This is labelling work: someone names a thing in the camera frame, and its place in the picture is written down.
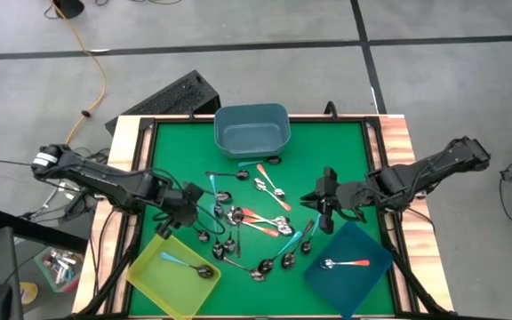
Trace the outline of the yellow disc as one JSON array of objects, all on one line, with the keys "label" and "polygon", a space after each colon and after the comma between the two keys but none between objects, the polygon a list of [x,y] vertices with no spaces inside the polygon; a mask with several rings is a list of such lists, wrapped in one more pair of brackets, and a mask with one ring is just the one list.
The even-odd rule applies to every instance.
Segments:
[{"label": "yellow disc", "polygon": [[35,301],[39,293],[37,284],[30,282],[20,282],[20,299],[23,306],[27,306]]}]

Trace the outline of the black perforated box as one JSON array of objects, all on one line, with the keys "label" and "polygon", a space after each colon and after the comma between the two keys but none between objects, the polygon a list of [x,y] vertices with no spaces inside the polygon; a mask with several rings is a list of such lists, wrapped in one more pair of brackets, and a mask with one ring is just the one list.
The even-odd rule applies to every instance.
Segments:
[{"label": "black perforated box", "polygon": [[212,115],[219,108],[219,94],[197,70],[192,70],[120,116]]}]

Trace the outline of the yellow-green plastic tray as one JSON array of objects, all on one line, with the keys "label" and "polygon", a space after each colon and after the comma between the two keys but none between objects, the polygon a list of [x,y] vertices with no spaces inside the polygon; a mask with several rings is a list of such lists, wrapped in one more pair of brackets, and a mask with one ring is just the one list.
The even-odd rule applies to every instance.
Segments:
[{"label": "yellow-green plastic tray", "polygon": [[[192,268],[161,259],[161,252],[195,266],[208,265],[214,270],[214,277],[203,279]],[[153,236],[126,274],[128,283],[174,320],[192,320],[220,277],[217,267],[175,236]]]}]

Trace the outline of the teal bin of cutlery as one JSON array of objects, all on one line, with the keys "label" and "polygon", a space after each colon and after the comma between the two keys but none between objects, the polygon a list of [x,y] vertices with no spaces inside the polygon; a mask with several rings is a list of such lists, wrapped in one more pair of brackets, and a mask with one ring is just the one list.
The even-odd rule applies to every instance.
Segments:
[{"label": "teal bin of cutlery", "polygon": [[81,254],[47,247],[34,261],[54,292],[72,292],[77,288],[83,266]]}]

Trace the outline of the black floor beam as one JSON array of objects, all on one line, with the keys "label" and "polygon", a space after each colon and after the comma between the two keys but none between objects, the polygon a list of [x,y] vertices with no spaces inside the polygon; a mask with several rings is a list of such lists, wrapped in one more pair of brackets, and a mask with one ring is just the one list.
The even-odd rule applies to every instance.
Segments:
[{"label": "black floor beam", "polygon": [[72,252],[85,253],[87,247],[87,240],[82,237],[42,226],[1,211],[0,228],[11,228],[12,233],[19,238]]}]

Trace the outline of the grey-blue plastic tub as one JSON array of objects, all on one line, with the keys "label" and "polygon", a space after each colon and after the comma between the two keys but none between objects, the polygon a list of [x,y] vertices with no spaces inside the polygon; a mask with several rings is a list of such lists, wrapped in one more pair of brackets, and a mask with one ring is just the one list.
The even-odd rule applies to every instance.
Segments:
[{"label": "grey-blue plastic tub", "polygon": [[288,112],[277,103],[220,108],[213,127],[217,148],[236,159],[277,156],[291,138]]}]

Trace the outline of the black frame strut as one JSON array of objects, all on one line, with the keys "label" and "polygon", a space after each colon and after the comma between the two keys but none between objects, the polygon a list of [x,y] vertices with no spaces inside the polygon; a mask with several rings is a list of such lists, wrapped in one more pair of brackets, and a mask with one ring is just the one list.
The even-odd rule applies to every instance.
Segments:
[{"label": "black frame strut", "polygon": [[98,292],[92,297],[88,305],[81,311],[76,313],[76,317],[82,319],[85,316],[96,316],[99,308],[104,301],[109,297],[110,293],[115,290],[118,279],[125,267],[130,264],[132,260],[137,257],[137,253],[140,246],[140,235],[142,230],[143,215],[139,214],[136,217],[136,223],[134,224],[134,231],[132,234],[131,242],[129,243],[124,254],[119,260],[116,260],[113,264],[112,270],[104,285],[99,287]]},{"label": "black frame strut", "polygon": [[418,278],[413,274],[410,267],[401,257],[397,248],[392,244],[388,233],[383,233],[382,236],[383,246],[389,250],[392,254],[393,261],[402,272],[405,282],[412,288],[414,295],[420,299],[422,305],[426,308],[430,314],[444,314],[448,315],[449,311],[442,308],[437,304],[433,297],[426,291]]}]

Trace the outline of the blue plastic tray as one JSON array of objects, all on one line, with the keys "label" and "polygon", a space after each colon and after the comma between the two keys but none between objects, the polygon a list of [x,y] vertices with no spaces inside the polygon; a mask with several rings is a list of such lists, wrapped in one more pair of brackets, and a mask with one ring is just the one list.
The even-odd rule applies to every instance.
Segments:
[{"label": "blue plastic tray", "polygon": [[[323,269],[320,261],[368,260],[369,267],[336,266]],[[303,278],[317,298],[334,313],[349,319],[354,315],[392,315],[394,306],[387,279],[392,256],[357,224],[346,223],[317,254]]]}]

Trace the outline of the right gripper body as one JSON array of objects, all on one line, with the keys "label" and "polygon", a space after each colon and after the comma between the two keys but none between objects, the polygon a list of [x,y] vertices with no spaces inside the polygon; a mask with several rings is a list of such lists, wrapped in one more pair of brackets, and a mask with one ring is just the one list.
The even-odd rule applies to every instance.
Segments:
[{"label": "right gripper body", "polygon": [[334,229],[332,213],[336,212],[344,220],[364,221],[364,213],[359,208],[358,200],[362,191],[361,182],[347,182],[340,184],[338,175],[333,168],[326,166],[321,182],[320,205],[322,217],[320,229],[327,235],[331,235]]}]

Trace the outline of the black curved loop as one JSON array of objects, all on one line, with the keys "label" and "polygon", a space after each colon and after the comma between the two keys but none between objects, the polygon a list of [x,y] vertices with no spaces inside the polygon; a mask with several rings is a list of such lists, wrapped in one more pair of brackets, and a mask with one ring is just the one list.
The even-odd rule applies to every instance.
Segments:
[{"label": "black curved loop", "polygon": [[338,110],[333,101],[329,100],[325,106],[324,114],[333,122],[339,119]]}]

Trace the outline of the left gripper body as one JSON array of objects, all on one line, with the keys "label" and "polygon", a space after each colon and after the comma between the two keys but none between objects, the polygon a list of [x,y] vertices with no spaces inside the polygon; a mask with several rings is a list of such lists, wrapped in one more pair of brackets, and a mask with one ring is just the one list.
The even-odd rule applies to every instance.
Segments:
[{"label": "left gripper body", "polygon": [[168,190],[164,194],[163,212],[169,214],[176,221],[196,221],[198,200],[198,191],[190,189],[184,191]]}]

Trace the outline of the black round stand base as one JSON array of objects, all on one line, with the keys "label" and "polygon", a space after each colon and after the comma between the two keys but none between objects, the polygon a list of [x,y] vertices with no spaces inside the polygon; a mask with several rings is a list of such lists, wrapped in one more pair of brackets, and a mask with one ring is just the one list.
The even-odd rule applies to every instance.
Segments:
[{"label": "black round stand base", "polygon": [[61,19],[70,20],[79,16],[85,9],[82,0],[51,0],[53,9]]}]

